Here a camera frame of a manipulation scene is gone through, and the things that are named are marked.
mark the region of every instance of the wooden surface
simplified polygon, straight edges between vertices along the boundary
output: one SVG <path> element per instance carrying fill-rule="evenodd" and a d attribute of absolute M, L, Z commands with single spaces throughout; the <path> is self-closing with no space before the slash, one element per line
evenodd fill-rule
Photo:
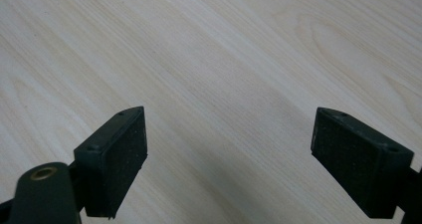
<path fill-rule="evenodd" d="M 0 202 L 144 106 L 149 157 L 109 223 L 399 223 L 311 156 L 315 112 L 419 169 L 421 104 L 422 0 L 0 0 Z"/>

